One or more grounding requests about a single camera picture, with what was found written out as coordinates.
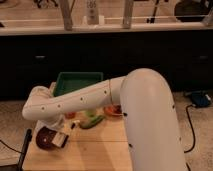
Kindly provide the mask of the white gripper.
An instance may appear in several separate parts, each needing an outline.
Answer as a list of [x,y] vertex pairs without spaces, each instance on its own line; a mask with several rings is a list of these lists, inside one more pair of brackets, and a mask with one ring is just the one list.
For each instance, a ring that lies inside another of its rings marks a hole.
[[[64,128],[65,118],[63,115],[53,116],[47,119],[39,120],[38,125],[40,127],[47,127],[48,129],[61,131]],[[76,123],[70,122],[69,128],[72,130],[76,126]]]

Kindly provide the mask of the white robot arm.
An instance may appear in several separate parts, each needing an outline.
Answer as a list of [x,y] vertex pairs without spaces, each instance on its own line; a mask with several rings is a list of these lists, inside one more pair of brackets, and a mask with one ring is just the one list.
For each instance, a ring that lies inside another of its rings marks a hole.
[[139,68],[58,97],[36,86],[22,116],[46,121],[110,105],[121,107],[133,171],[188,171],[171,89],[153,69]]

